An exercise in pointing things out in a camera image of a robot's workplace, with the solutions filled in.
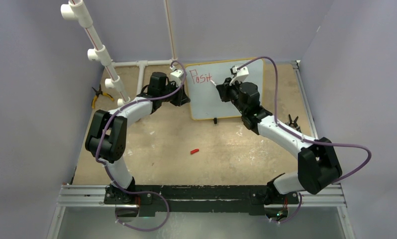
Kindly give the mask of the yellow-framed whiteboard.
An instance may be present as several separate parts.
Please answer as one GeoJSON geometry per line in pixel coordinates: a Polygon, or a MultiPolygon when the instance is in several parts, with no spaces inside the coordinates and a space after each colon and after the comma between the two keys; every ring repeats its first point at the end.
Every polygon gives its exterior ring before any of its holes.
{"type": "Polygon", "coordinates": [[[190,109],[193,120],[212,120],[213,118],[240,117],[238,109],[228,102],[222,102],[216,87],[226,78],[232,77],[230,68],[242,65],[250,59],[235,59],[189,64],[186,67],[186,93],[190,98],[190,109]]]}

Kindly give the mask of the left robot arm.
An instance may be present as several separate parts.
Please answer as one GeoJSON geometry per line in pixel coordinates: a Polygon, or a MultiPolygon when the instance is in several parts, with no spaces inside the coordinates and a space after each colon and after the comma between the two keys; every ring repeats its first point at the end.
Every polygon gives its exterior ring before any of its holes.
{"type": "Polygon", "coordinates": [[[170,102],[179,107],[190,102],[184,92],[185,80],[182,69],[176,69],[170,75],[154,72],[149,84],[132,101],[115,110],[94,113],[85,148],[105,168],[122,203],[129,204],[136,197],[134,177],[123,159],[128,127],[153,114],[162,103],[170,102]]]}

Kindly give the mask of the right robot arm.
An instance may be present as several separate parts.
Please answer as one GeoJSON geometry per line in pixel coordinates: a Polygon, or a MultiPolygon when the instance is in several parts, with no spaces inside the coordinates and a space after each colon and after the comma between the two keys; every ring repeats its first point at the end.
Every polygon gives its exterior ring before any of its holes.
{"type": "Polygon", "coordinates": [[[284,173],[268,183],[267,196],[274,203],[287,193],[307,191],[317,194],[342,176],[336,152],[329,139],[305,135],[275,120],[260,104],[258,87],[250,82],[216,85],[222,102],[231,102],[241,114],[244,126],[275,142],[298,161],[298,170],[284,173]]]}

